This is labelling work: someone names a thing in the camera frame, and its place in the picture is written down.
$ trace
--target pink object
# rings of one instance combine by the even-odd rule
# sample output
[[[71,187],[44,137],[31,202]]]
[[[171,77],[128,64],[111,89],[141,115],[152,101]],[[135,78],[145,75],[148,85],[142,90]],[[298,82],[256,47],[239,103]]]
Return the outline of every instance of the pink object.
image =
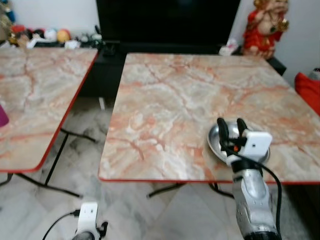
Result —
[[[0,127],[3,127],[9,122],[9,118],[5,112],[5,110],[0,105]]]

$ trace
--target white wall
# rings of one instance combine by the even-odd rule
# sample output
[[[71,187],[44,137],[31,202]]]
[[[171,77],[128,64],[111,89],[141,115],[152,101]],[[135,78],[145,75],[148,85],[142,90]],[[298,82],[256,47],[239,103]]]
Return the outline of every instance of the white wall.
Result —
[[[230,36],[239,43],[254,0],[241,0]],[[99,25],[96,0],[11,0],[17,23],[29,28],[66,28],[74,34],[94,32]],[[289,0],[290,29],[276,46],[275,56],[287,67],[293,85],[298,72],[320,67],[320,0]]]
[[[287,67],[284,78],[293,86],[298,72],[309,74],[320,67],[320,0],[289,0],[289,31],[276,45],[275,56]],[[243,42],[253,0],[241,0],[230,37]]]
[[[28,28],[65,28],[94,33],[99,26],[96,0],[10,0],[16,22]]]

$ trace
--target table top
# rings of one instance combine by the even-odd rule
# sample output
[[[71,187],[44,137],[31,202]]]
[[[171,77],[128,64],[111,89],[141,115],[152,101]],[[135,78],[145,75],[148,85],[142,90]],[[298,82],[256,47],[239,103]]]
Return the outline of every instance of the table top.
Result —
[[[128,54],[99,178],[231,182],[207,143],[218,117],[272,134],[266,165],[283,183],[320,182],[320,118],[265,60],[173,54]]]
[[[38,170],[76,99],[95,49],[0,48],[0,172]]]

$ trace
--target red cushion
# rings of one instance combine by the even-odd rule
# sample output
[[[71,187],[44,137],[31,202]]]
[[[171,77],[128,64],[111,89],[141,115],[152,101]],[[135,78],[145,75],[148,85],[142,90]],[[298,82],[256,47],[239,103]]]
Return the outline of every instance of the red cushion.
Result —
[[[299,72],[295,77],[295,90],[320,116],[320,81],[312,80]]]

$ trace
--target marble floor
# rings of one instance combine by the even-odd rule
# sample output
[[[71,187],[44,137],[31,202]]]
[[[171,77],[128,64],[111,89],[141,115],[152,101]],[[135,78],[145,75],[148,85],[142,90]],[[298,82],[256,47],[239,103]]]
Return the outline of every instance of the marble floor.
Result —
[[[98,166],[111,115],[112,104],[102,111],[97,99],[77,99],[63,127],[87,134],[98,143],[69,137],[50,184],[82,193],[84,198],[41,189],[13,176],[0,189],[0,239],[41,240],[58,217],[86,201],[98,202],[97,223],[109,222],[105,238],[108,240],[242,239],[234,201],[214,193],[207,184],[188,184],[147,199],[149,192],[166,184],[99,181]],[[42,169],[29,176],[45,180],[63,138],[60,133]],[[230,191],[231,186],[221,188]],[[275,204],[276,188],[271,186],[271,190]],[[281,208],[284,240],[319,240],[300,214],[301,209],[312,212],[307,208],[308,204],[297,206],[289,192],[284,192]],[[52,229],[47,240],[70,240],[76,226],[77,219],[66,217]]]

